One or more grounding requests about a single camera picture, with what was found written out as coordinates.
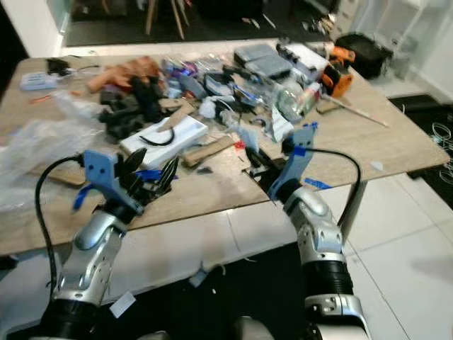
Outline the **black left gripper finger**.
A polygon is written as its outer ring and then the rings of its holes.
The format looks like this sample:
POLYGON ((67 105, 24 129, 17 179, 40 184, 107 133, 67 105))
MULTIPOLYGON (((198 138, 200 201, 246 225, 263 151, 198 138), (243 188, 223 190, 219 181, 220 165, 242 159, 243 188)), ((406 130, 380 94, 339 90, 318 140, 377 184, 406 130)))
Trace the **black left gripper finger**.
POLYGON ((153 198, 158 200, 162 195, 171 191, 171 184, 177 178, 177 170, 179 166, 179 158, 174 157, 169 159, 161 167, 161 175, 156 180, 153 188, 153 198))
POLYGON ((142 147, 136 149, 135 152, 130 152, 128 155, 122 155, 122 181, 145 182, 145 179, 140 175, 140 171, 147 152, 148 149, 142 147))

